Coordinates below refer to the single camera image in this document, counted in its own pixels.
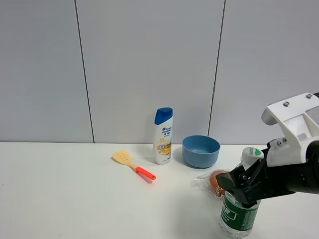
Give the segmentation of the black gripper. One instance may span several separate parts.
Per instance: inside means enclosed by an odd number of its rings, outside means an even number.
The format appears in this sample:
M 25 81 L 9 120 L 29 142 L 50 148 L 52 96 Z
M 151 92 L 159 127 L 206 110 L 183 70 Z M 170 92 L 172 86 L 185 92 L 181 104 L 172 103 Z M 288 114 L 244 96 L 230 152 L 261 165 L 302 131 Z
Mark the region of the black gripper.
M 306 150 L 306 162 L 277 167 L 265 166 L 257 159 L 248 168 L 240 163 L 233 170 L 216 176 L 219 186 L 243 205 L 250 208 L 266 198 L 295 192 L 319 193 L 319 143 L 311 143 Z

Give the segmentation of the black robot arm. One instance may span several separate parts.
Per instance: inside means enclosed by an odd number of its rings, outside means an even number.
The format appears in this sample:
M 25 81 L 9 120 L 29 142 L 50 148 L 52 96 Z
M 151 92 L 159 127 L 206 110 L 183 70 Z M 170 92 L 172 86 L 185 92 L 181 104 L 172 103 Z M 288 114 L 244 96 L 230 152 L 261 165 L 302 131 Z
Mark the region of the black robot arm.
M 302 93 L 269 104 L 261 117 L 278 124 L 284 137 L 263 149 L 248 169 L 238 166 L 216 176 L 219 186 L 245 208 L 259 200 L 295 192 L 319 192 L 319 95 Z

